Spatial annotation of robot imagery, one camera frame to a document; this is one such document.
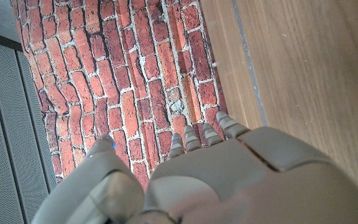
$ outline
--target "brick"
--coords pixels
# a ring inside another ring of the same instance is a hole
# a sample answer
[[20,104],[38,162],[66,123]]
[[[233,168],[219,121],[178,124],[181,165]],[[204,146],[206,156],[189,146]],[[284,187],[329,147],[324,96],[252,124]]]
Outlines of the brick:
[[150,55],[145,58],[144,70],[146,72],[147,78],[149,79],[158,77],[160,75],[160,70],[158,69],[157,58],[155,55]]
[[28,13],[30,17],[31,44],[34,50],[43,49],[45,45],[42,42],[44,35],[42,33],[42,28],[41,28],[40,8],[36,7],[33,9],[29,9]]
[[35,87],[40,90],[44,87],[44,82],[42,81],[41,74],[38,70],[37,63],[33,54],[28,54],[27,57],[31,69],[32,76],[34,78]]
[[60,137],[68,136],[68,118],[61,117],[57,119],[56,122],[58,134]]
[[152,118],[149,99],[139,100],[137,102],[137,109],[139,110],[139,118],[141,120]]
[[71,41],[70,21],[68,20],[68,7],[56,6],[56,16],[58,21],[57,31],[60,41],[65,44]]
[[45,88],[48,91],[50,101],[53,103],[59,115],[67,113],[66,100],[56,87],[56,79],[53,75],[45,77]]
[[165,0],[165,3],[167,5],[172,5],[175,1],[177,1],[177,0]]
[[125,141],[124,131],[115,131],[112,133],[112,138],[116,143],[116,155],[129,167],[129,156],[127,152],[127,143]]
[[122,112],[124,114],[125,126],[128,137],[133,137],[138,129],[135,100],[132,91],[127,91],[122,94]]
[[72,106],[70,108],[68,127],[70,128],[70,136],[74,146],[80,146],[83,143],[80,121],[81,121],[81,107]]
[[72,84],[70,83],[62,84],[60,86],[60,90],[62,91],[63,96],[66,98],[67,102],[75,103],[79,101],[77,97],[77,93],[75,92],[75,88],[73,87]]
[[26,24],[22,30],[23,46],[27,48],[30,42],[29,25]]
[[141,126],[144,144],[146,148],[146,159],[151,169],[155,169],[160,163],[153,123],[144,122]]
[[103,39],[100,35],[92,36],[89,40],[91,41],[92,52],[95,58],[106,56]]
[[147,4],[151,18],[158,19],[163,13],[161,0],[148,0]]
[[46,52],[39,53],[35,55],[35,58],[37,59],[38,62],[39,72],[42,75],[46,75],[52,72],[52,67],[50,66],[48,53]]
[[155,125],[157,129],[167,128],[168,121],[167,106],[163,95],[161,80],[155,80],[149,83],[150,100],[152,102]]
[[154,21],[153,30],[157,42],[161,42],[169,37],[168,26],[163,20],[158,19]]
[[206,82],[206,83],[201,83],[198,86],[198,90],[200,92],[201,103],[203,105],[205,105],[205,104],[209,104],[209,105],[216,104],[215,87],[214,87],[214,83],[212,81],[211,82]]
[[113,108],[109,110],[109,127],[111,130],[122,127],[121,109]]
[[82,6],[83,0],[71,0],[71,6],[79,7]]
[[194,86],[193,77],[186,76],[182,80],[183,91],[185,94],[185,100],[187,109],[190,116],[190,122],[195,123],[201,119],[200,102]]
[[172,118],[172,123],[173,123],[173,131],[180,134],[180,137],[184,140],[185,126],[187,125],[185,115],[174,116]]
[[226,114],[228,114],[227,112],[227,106],[226,106],[226,101],[224,99],[224,95],[223,95],[223,89],[222,89],[222,85],[221,85],[221,81],[219,79],[219,74],[218,74],[218,69],[216,67],[213,68],[214,70],[214,74],[215,74],[215,79],[216,79],[216,86],[218,87],[218,95],[219,95],[219,104],[220,104],[220,108],[223,112],[225,112]]
[[85,152],[82,149],[74,149],[75,165],[78,167],[85,158]]
[[67,68],[72,71],[81,68],[81,63],[78,58],[77,50],[74,46],[68,46],[64,50]]
[[85,67],[87,74],[93,73],[95,71],[93,56],[91,53],[90,45],[88,44],[88,39],[85,35],[84,28],[78,28],[74,30],[75,43],[80,53],[81,61]]
[[100,5],[100,16],[102,19],[114,15],[114,4],[112,1],[102,2]]
[[193,124],[193,130],[196,133],[196,136],[200,140],[201,144],[205,145],[206,140],[205,140],[205,135],[204,135],[204,130],[203,130],[203,124],[202,123]]
[[52,103],[49,101],[46,92],[40,91],[40,109],[41,109],[41,111],[49,110],[49,106],[52,107]]
[[187,6],[196,0],[179,0],[182,6]]
[[74,170],[73,151],[69,139],[61,139],[60,141],[60,159],[62,160],[63,176],[66,177]]
[[93,114],[88,114],[82,119],[82,131],[84,132],[84,135],[87,136],[93,134],[93,120]]
[[190,6],[183,10],[183,17],[185,18],[187,30],[194,29],[200,25],[196,6]]
[[116,21],[104,21],[103,31],[112,66],[116,68],[124,65],[124,53],[122,52],[121,43],[119,41]]
[[147,18],[146,9],[140,9],[135,12],[135,28],[136,34],[139,37],[140,54],[142,56],[148,56],[154,54],[153,39],[151,36],[149,18]]
[[73,9],[73,11],[71,12],[71,20],[72,20],[74,28],[84,25],[84,17],[83,17],[82,8],[79,7],[79,8]]
[[122,44],[124,45],[124,50],[130,50],[135,46],[135,35],[132,28],[124,29],[122,33]]
[[141,163],[133,163],[134,175],[137,177],[137,180],[141,184],[143,191],[146,191],[147,184],[149,183],[149,178],[147,177],[147,169],[144,162]]
[[193,65],[191,63],[191,57],[188,50],[184,52],[178,52],[178,63],[180,73],[189,73],[193,69]]
[[171,142],[172,142],[171,139],[172,139],[172,133],[170,131],[165,131],[158,134],[158,141],[160,142],[161,154],[168,155],[171,148]]
[[[200,7],[200,11],[201,11],[201,18],[204,18],[204,12],[201,7]],[[205,33],[205,41],[209,42],[209,34],[208,34],[208,29],[206,27],[205,19],[203,19],[203,27],[204,27],[204,33]]]
[[169,42],[162,42],[158,44],[157,48],[162,67],[162,74],[164,76],[165,88],[178,85],[177,71],[175,68],[171,44]]
[[11,6],[12,6],[12,12],[13,12],[13,16],[15,19],[19,18],[19,9],[17,7],[17,1],[11,1]]
[[205,80],[211,78],[209,71],[208,60],[204,48],[203,37],[201,31],[194,31],[189,33],[189,43],[191,47],[191,54],[193,55],[194,65],[196,68],[196,77],[198,80]]
[[100,31],[98,17],[98,1],[85,0],[85,26],[89,34]]
[[20,20],[17,19],[16,20],[16,30],[17,30],[17,35],[19,36],[19,40],[22,46],[22,50],[24,50],[24,52],[26,53],[26,47],[24,47],[24,41],[23,41],[23,29],[22,26],[20,25]]
[[58,154],[52,155],[52,165],[55,175],[62,174],[62,163],[60,162],[60,156]]
[[53,0],[41,1],[41,14],[43,16],[51,15],[53,13]]
[[167,7],[167,11],[175,48],[177,50],[182,50],[186,45],[186,38],[183,20],[180,15],[179,3],[175,3],[173,6]]
[[104,92],[109,99],[109,105],[116,105],[119,103],[119,92],[117,86],[112,79],[111,67],[108,60],[101,60],[97,62],[99,67],[99,77],[104,88]]
[[216,113],[218,112],[218,107],[206,108],[205,109],[205,121],[211,124],[215,131],[224,139],[223,131],[218,121],[216,120]]
[[[208,36],[207,34],[205,34],[205,39],[208,41]],[[214,52],[212,51],[212,45],[211,42],[207,42],[206,43],[206,51],[209,52],[209,55],[211,56],[211,61],[212,63],[215,62],[215,55]]]
[[49,38],[56,34],[56,22],[53,16],[45,18],[42,21],[42,25],[44,27],[45,38]]
[[57,136],[56,136],[56,112],[47,113],[45,117],[45,130],[47,133],[49,150],[57,150]]
[[98,136],[109,133],[107,123],[107,98],[98,99],[96,102],[96,132]]
[[95,141],[96,138],[94,136],[85,138],[85,152],[88,152],[92,148]]
[[97,76],[89,78],[89,84],[91,85],[92,92],[95,96],[103,96],[102,84]]
[[93,111],[93,99],[90,93],[90,89],[85,81],[85,76],[83,72],[73,72],[71,74],[73,77],[74,85],[77,89],[77,92],[82,99],[82,104],[84,107],[84,113],[89,113]]
[[126,67],[116,68],[114,70],[114,74],[116,75],[117,87],[119,91],[131,86],[131,83],[129,82],[128,70]]
[[144,98],[147,95],[145,79],[140,67],[140,60],[137,51],[126,54],[128,61],[129,74],[131,75],[132,84],[135,88],[136,98]]
[[144,0],[132,0],[132,8],[134,10],[141,9],[146,6],[146,3]]
[[25,2],[17,1],[17,8],[20,15],[20,23],[23,26],[27,22],[27,14],[25,13]]
[[121,28],[129,26],[129,24],[131,24],[131,15],[129,14],[127,0],[117,0],[116,7],[118,23],[120,24]]
[[140,139],[133,139],[129,141],[129,150],[131,152],[132,160],[141,160],[143,159],[142,153],[142,144]]
[[180,100],[180,91],[179,88],[174,88],[167,92],[167,98],[170,103],[174,103]]
[[38,6],[38,0],[25,0],[28,7]]
[[49,49],[49,55],[53,62],[55,74],[58,82],[64,82],[68,80],[66,65],[63,60],[62,51],[60,50],[60,44],[56,37],[46,40],[47,47]]

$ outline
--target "gray robotic hand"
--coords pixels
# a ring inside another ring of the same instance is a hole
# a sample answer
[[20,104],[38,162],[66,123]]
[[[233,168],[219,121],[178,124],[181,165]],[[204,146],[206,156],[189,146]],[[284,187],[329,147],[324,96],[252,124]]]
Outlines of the gray robotic hand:
[[47,197],[33,223],[358,223],[358,188],[332,160],[279,130],[216,115],[175,133],[146,193],[108,135]]

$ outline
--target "wooden surface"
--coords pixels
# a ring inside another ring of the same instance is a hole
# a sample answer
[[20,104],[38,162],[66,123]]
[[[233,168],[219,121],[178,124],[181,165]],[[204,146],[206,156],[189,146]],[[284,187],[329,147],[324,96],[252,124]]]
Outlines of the wooden surface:
[[[238,35],[236,18],[231,4],[220,4],[219,0],[206,1],[208,7],[203,7],[204,16],[213,45],[214,56],[218,66],[223,94],[225,96],[249,96],[253,94],[253,86],[250,79],[246,56],[242,49],[241,37]],[[255,97],[228,97],[225,98],[228,111],[238,122],[250,128],[257,128],[262,125],[257,102]]]
[[[222,66],[236,62],[226,55],[231,50],[218,51],[240,44],[222,35],[234,27],[231,35],[240,35],[238,22],[226,19],[234,15],[232,1],[201,2],[225,98],[237,99],[240,92],[230,86],[242,84],[232,83],[236,79],[232,70]],[[236,0],[236,4],[267,124],[319,148],[358,184],[358,1]],[[249,75],[245,70],[236,73]],[[240,95],[256,98],[254,92]],[[255,113],[244,114],[242,108],[255,105],[243,105],[245,101],[228,100],[227,107],[233,117],[245,116],[251,122]]]

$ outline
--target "robot finger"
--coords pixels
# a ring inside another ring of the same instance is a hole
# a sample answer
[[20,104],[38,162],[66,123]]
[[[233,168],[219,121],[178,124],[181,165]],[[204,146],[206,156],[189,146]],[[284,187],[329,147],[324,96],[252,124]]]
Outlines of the robot finger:
[[201,142],[197,138],[196,133],[193,130],[193,127],[186,125],[185,127],[185,137],[186,137],[186,151],[191,152],[195,149],[201,148]]
[[237,123],[231,117],[229,117],[229,115],[223,113],[222,111],[216,113],[216,119],[221,125],[228,139],[236,138],[240,134],[250,131],[248,128]]
[[167,159],[172,159],[176,156],[180,156],[184,154],[185,151],[183,150],[183,141],[178,133],[173,133],[172,135],[172,143],[171,143],[171,150],[168,154]]
[[215,129],[209,123],[205,123],[203,125],[203,130],[208,147],[213,146],[219,142],[223,142],[223,139],[217,134]]

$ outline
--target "red brick wall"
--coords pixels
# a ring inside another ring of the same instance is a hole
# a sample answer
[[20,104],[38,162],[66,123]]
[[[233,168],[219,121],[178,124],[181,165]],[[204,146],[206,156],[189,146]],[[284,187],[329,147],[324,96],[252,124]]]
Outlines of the red brick wall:
[[58,181],[109,133],[145,186],[172,132],[218,128],[214,114],[226,105],[197,0],[11,4]]

